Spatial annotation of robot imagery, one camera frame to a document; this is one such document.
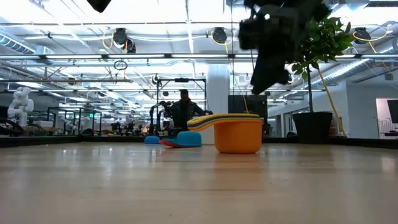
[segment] orange bowl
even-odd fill
[[[215,124],[216,149],[221,153],[256,153],[261,148],[261,131],[260,119]]]

